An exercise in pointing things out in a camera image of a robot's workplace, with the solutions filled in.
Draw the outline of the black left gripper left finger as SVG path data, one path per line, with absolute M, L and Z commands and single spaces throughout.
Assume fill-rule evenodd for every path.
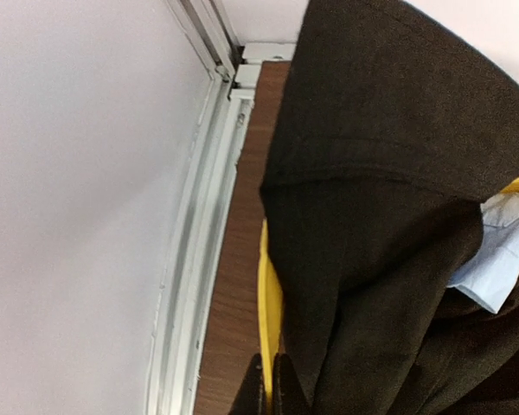
M 266 392 L 260 354 L 250 360 L 231 406 L 231 415 L 265 415 Z

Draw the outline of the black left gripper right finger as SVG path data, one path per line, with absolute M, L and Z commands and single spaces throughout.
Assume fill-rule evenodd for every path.
M 275 415 L 310 415 L 292 360 L 277 354 L 273 366 L 272 410 Z

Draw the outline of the black long sleeve shirt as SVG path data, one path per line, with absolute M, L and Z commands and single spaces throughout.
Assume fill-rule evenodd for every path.
M 277 414 L 519 414 L 519 1 L 312 1 L 260 188 Z

